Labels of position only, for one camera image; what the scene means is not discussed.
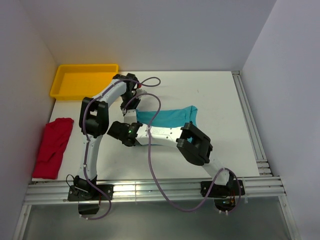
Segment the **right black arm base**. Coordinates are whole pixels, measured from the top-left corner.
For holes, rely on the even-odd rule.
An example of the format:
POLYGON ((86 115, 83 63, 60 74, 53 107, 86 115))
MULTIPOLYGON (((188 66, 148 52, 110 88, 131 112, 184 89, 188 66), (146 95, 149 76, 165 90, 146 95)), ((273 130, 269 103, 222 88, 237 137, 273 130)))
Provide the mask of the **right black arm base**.
POLYGON ((237 197, 245 194, 243 181, 234 179, 227 185, 214 184, 208 197, 214 199, 214 205, 219 211, 229 212, 236 207, 237 197))

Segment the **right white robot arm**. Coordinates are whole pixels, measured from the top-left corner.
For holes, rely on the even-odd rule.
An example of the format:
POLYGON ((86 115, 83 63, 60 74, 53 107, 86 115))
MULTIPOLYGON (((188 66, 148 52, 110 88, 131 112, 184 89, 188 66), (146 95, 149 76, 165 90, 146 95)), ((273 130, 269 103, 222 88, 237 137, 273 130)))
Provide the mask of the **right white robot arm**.
POLYGON ((158 127, 115 121, 107 134, 127 147, 156 145, 176 148, 188 163, 203 167, 212 178, 216 178, 214 184, 220 194, 227 195, 234 188, 233 175, 214 157, 210 137, 191 122, 179 127, 158 127))

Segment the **teal t shirt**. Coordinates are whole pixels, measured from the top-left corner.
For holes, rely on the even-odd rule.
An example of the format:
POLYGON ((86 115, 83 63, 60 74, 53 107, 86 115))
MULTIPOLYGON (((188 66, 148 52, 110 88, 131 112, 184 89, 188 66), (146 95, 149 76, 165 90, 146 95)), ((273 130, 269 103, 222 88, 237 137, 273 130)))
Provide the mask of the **teal t shirt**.
MULTIPOLYGON (((151 123, 151 126, 162 128, 177 128, 183 127, 185 123, 192 122, 193 125, 197 125, 198 109, 194 106, 188 106, 181 109, 172 110, 160 110, 157 116, 151 123)), ((149 124, 152 117, 156 114, 156 111, 136 111, 136 119, 139 123, 149 124)))

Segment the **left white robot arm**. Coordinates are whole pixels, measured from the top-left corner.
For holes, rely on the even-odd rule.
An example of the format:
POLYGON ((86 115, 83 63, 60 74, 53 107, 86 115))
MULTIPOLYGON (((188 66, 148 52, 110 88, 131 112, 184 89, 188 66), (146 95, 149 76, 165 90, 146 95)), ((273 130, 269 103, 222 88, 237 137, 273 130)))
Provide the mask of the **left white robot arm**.
POLYGON ((140 82, 134 74, 116 74, 106 88, 93 97, 84 97, 81 102, 79 127, 84 135, 84 151, 73 184, 86 200, 95 198, 98 193, 97 159, 102 137, 109 128, 109 107, 116 99, 121 98, 121 110, 137 108, 139 99, 135 99, 128 106, 126 104, 135 96, 134 92, 139 87, 140 82))

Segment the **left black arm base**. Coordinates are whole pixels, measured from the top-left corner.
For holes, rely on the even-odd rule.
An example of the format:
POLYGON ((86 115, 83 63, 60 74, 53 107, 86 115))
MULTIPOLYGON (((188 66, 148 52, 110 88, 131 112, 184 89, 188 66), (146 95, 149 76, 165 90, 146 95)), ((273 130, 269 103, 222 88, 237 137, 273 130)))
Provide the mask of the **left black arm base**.
POLYGON ((80 217, 98 220, 109 214, 114 193, 112 184, 97 184, 97 177, 87 181, 71 174, 67 175, 65 181, 69 187, 67 201, 78 203, 80 217), (102 201, 108 201, 108 209, 103 215, 94 217, 99 212, 102 201))

